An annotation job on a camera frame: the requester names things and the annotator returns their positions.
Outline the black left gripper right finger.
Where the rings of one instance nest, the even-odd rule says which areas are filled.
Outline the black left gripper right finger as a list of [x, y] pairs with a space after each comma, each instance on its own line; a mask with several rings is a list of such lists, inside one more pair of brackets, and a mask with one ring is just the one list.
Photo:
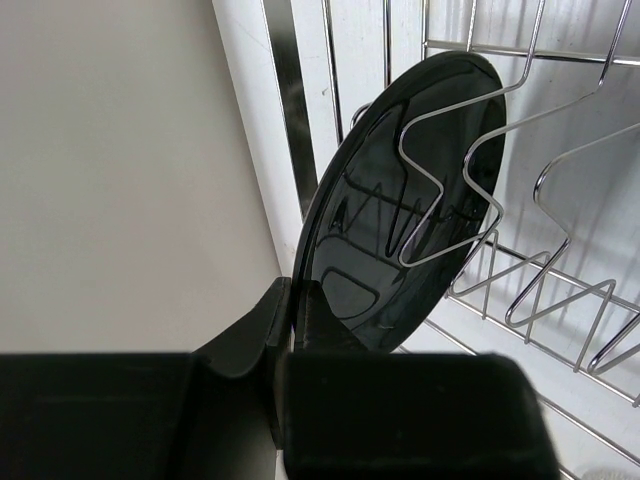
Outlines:
[[556, 479], [536, 393], [496, 354], [367, 350], [315, 282], [297, 285], [286, 357], [291, 479]]

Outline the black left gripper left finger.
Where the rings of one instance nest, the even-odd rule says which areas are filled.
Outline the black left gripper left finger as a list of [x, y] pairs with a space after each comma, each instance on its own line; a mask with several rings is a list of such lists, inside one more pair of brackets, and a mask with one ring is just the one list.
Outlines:
[[1, 357], [5, 479], [272, 479], [291, 282], [192, 352]]

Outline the black round plate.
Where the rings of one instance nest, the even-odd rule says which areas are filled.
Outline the black round plate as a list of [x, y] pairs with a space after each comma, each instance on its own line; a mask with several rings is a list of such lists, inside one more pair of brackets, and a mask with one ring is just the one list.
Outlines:
[[486, 58], [449, 51], [414, 65], [364, 111], [300, 236], [298, 347], [390, 352], [435, 308], [498, 181], [502, 88]]

